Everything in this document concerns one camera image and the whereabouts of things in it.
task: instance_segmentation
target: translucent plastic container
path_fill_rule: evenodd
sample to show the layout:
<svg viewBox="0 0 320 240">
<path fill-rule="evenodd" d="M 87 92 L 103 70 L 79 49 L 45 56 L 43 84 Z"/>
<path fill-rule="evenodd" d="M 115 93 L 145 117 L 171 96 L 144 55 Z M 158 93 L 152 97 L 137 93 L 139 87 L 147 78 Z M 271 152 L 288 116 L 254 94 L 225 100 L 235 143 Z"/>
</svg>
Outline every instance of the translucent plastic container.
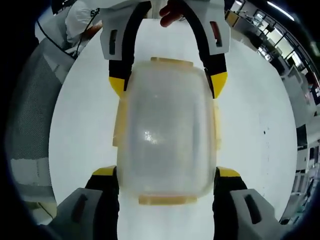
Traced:
<svg viewBox="0 0 320 240">
<path fill-rule="evenodd" d="M 121 191 L 179 201 L 213 187 L 213 99 L 203 70 L 177 60 L 138 63 L 121 101 L 125 106 L 117 156 Z"/>
</svg>

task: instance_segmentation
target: human hand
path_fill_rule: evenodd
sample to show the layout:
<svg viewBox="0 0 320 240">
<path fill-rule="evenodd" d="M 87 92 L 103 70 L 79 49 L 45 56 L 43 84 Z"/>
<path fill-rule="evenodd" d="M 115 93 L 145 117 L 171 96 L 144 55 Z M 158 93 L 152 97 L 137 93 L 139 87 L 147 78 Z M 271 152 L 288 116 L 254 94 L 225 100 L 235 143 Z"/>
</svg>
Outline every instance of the human hand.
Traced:
<svg viewBox="0 0 320 240">
<path fill-rule="evenodd" d="M 161 18 L 160 24 L 162 27 L 168 27 L 174 21 L 177 21 L 183 17 L 179 12 L 179 7 L 175 4 L 174 0 L 168 0 L 165 7 L 159 12 Z"/>
</svg>

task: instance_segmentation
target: floor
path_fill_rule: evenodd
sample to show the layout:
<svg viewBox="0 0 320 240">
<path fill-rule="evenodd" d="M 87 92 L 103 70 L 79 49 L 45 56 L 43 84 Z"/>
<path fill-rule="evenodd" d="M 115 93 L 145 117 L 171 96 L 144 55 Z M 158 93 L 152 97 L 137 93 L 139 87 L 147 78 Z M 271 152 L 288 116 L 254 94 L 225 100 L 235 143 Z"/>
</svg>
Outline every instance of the floor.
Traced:
<svg viewBox="0 0 320 240">
<path fill-rule="evenodd" d="M 247 47 L 249 47 L 253 51 L 257 51 L 257 49 L 251 44 L 249 38 L 247 38 L 245 35 L 234 30 L 232 27 L 230 28 L 230 33 L 231 33 L 230 34 L 231 38 L 237 40 L 240 43 L 243 43 L 244 45 L 246 45 Z"/>
</svg>

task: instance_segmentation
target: desk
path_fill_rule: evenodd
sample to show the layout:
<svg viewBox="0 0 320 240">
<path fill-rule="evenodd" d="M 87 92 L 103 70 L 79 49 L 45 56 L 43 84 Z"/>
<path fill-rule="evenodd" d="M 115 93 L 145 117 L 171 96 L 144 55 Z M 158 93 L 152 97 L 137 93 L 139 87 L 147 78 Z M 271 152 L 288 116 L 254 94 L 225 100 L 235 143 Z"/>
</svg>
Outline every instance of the desk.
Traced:
<svg viewBox="0 0 320 240">
<path fill-rule="evenodd" d="M 308 124 L 314 118 L 317 106 L 309 92 L 307 79 L 296 66 L 282 76 L 282 79 L 291 102 L 296 128 Z"/>
<path fill-rule="evenodd" d="M 247 33 L 257 34 L 260 32 L 257 26 L 255 26 L 251 21 L 242 16 L 239 16 L 238 20 L 233 25 L 233 28 L 244 35 L 246 35 Z"/>
<path fill-rule="evenodd" d="M 135 61 L 150 57 L 191 61 L 203 68 L 196 39 L 185 22 L 163 28 L 158 20 L 144 19 L 136 38 Z M 279 220 L 290 197 L 297 161 L 296 126 L 286 89 L 265 59 L 235 40 L 231 40 L 226 65 L 228 80 L 217 100 L 222 139 L 217 164 L 237 170 L 248 188 L 274 206 Z M 93 171 L 116 163 L 112 141 L 119 99 L 108 74 L 99 32 L 72 66 L 52 117 L 49 167 L 58 204 L 83 188 Z M 211 194 L 188 206 L 192 223 L 187 227 L 181 219 L 172 220 L 180 217 L 180 208 L 170 218 L 170 225 L 179 224 L 179 231 L 185 232 L 184 239 L 212 239 Z"/>
</svg>

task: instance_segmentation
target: cable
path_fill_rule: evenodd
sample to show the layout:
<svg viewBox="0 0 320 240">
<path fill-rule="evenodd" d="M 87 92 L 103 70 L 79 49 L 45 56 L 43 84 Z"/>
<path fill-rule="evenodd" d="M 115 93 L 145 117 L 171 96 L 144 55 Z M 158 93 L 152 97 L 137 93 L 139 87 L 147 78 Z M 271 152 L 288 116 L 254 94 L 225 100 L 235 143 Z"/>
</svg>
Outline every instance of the cable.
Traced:
<svg viewBox="0 0 320 240">
<path fill-rule="evenodd" d="M 41 32 L 43 33 L 43 35 L 44 35 L 47 39 L 49 39 L 50 42 L 52 42 L 61 52 L 67 54 L 68 56 L 70 56 L 71 58 L 73 58 L 74 60 L 76 60 L 76 58 L 75 58 L 74 56 L 72 56 L 72 54 L 67 53 L 65 50 L 63 50 L 62 47 L 60 47 L 58 44 L 56 44 L 56 43 L 45 33 L 45 31 L 44 31 L 43 28 L 41 27 L 41 25 L 40 25 L 40 23 L 39 23 L 38 20 L 36 21 L 36 23 L 38 24 L 38 26 L 39 26 Z"/>
<path fill-rule="evenodd" d="M 54 217 L 48 212 L 47 209 L 44 208 L 44 206 L 42 206 L 42 204 L 40 202 L 38 202 L 38 205 L 52 218 L 54 219 Z"/>
<path fill-rule="evenodd" d="M 100 8 L 97 8 L 94 11 L 94 14 L 93 14 L 90 22 L 87 24 L 87 26 L 85 27 L 85 29 L 83 31 L 84 33 L 88 30 L 88 27 L 90 26 L 90 24 L 92 23 L 92 21 L 95 19 L 95 17 L 98 15 L 99 12 L 100 12 Z M 78 46 L 76 47 L 76 51 L 75 51 L 76 57 L 79 56 L 79 52 L 78 51 L 79 51 L 79 47 L 80 47 L 80 44 L 81 44 L 83 38 L 84 38 L 84 34 L 81 34 L 80 41 L 79 41 Z"/>
</svg>

